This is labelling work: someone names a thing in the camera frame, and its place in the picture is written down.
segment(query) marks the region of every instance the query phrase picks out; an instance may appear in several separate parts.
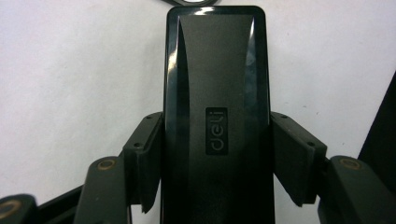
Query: white background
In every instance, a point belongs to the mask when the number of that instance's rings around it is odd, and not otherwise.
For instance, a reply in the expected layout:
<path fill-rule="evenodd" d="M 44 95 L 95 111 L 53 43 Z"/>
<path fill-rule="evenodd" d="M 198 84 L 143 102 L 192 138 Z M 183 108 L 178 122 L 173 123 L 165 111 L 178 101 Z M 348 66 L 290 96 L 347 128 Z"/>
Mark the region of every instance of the white background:
<path fill-rule="evenodd" d="M 272 110 L 357 157 L 396 69 L 396 1 L 222 0 L 267 19 Z M 0 198 L 39 204 L 116 156 L 163 107 L 166 13 L 161 0 L 0 2 Z M 318 223 L 275 182 L 276 221 Z M 158 200 L 134 223 L 159 223 Z"/>

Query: dell logo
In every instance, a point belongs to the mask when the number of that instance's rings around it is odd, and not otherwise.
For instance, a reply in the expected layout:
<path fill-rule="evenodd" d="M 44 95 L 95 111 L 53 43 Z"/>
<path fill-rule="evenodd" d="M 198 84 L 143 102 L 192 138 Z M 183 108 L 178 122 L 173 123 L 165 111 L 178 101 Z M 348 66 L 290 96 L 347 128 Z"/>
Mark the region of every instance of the dell logo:
<path fill-rule="evenodd" d="M 227 108 L 206 109 L 206 154 L 228 154 Z"/>

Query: white wall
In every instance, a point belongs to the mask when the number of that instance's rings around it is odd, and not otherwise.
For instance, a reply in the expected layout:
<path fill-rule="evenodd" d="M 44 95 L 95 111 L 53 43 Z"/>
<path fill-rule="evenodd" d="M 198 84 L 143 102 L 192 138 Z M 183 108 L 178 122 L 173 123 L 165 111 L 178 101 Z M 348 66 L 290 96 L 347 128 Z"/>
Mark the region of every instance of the white wall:
<path fill-rule="evenodd" d="M 396 69 L 396 2 L 236 1 L 267 19 L 272 110 L 357 157 Z M 162 110 L 160 0 L 0 2 L 0 198 L 39 204 L 81 185 L 118 155 L 138 122 Z M 276 181 L 280 224 L 318 223 Z M 158 223 L 159 204 L 137 224 Z"/>

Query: screw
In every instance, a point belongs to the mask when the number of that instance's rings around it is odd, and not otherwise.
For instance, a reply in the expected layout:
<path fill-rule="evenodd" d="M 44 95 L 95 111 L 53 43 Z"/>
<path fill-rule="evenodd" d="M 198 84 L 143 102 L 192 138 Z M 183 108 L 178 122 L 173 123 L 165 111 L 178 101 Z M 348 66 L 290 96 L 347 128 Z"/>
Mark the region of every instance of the screw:
<path fill-rule="evenodd" d="M 358 163 L 356 160 L 343 158 L 340 160 L 340 163 L 343 164 L 348 169 L 352 169 L 352 170 L 361 169 L 361 164 Z"/>
<path fill-rule="evenodd" d="M 116 165 L 116 161 L 114 160 L 101 161 L 98 164 L 98 170 L 109 170 L 113 168 L 114 165 Z"/>
<path fill-rule="evenodd" d="M 17 200 L 9 200 L 0 203 L 0 219 L 6 218 L 14 214 L 21 207 L 21 202 Z"/>

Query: glossy black surface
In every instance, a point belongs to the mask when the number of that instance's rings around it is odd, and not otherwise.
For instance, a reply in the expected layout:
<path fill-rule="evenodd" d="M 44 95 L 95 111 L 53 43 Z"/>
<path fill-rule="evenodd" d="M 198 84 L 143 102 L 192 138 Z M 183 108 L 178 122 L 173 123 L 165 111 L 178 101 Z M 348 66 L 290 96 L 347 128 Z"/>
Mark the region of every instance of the glossy black surface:
<path fill-rule="evenodd" d="M 202 7 L 202 6 L 211 6 L 215 4 L 218 0 L 202 0 L 200 2 L 187 2 L 184 0 L 163 0 L 168 2 L 174 6 L 185 6 L 185 7 Z"/>
<path fill-rule="evenodd" d="M 163 223 L 274 223 L 260 8 L 169 12 L 163 111 Z"/>

